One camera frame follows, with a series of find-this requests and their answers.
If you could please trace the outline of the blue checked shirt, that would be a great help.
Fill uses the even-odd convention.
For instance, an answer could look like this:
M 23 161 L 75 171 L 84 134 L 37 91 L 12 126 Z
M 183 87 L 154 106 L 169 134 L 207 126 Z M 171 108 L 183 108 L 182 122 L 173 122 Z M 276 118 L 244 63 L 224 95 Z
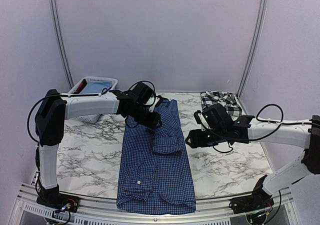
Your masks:
M 127 120 L 116 206 L 144 215 L 193 213 L 196 196 L 178 103 L 165 99 L 154 110 L 160 114 L 160 128 Z

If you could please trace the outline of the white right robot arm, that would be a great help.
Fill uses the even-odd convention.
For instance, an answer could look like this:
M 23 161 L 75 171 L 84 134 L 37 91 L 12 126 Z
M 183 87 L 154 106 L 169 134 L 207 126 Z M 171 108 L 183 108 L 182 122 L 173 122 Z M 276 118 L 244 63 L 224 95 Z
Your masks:
M 262 142 L 296 146 L 303 149 L 302 155 L 276 172 L 265 175 L 257 182 L 247 204 L 258 209 L 268 197 L 279 190 L 293 185 L 310 175 L 320 173 L 320 118 L 314 115 L 310 120 L 271 121 L 252 115 L 242 115 L 237 120 L 226 121 L 204 116 L 207 125 L 197 117 L 201 129 L 193 129 L 185 140 L 191 148 L 215 147 L 219 143 Z

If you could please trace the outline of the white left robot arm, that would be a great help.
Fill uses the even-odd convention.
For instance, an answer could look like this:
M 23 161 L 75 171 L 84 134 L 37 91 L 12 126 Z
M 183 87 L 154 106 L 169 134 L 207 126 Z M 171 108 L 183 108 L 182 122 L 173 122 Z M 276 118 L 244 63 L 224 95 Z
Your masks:
M 155 92 L 147 85 L 128 91 L 110 90 L 101 93 L 69 94 L 55 89 L 48 91 L 37 105 L 35 132 L 37 142 L 37 167 L 39 170 L 39 196 L 53 208 L 63 204 L 57 180 L 57 152 L 64 137 L 65 121 L 75 117 L 95 114 L 114 114 L 131 117 L 150 129 L 162 126 L 161 116 L 153 111 Z

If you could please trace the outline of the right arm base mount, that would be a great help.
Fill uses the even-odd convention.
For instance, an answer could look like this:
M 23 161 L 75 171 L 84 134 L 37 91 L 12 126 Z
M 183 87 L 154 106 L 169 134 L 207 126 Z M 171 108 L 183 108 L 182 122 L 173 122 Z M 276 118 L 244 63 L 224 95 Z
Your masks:
M 274 200 L 271 197 L 262 198 L 253 195 L 234 197 L 229 202 L 229 208 L 233 210 L 234 214 L 271 208 L 273 205 Z

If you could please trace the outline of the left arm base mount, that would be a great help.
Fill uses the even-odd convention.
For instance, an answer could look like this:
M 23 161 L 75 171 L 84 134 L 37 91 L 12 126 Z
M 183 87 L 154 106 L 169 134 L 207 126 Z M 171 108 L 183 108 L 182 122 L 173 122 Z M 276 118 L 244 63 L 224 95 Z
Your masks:
M 38 196 L 36 202 L 40 205 L 54 208 L 56 210 L 70 204 L 70 208 L 68 210 L 72 213 L 76 213 L 78 211 L 79 200 L 80 198 L 77 196 L 62 193 L 50 193 Z

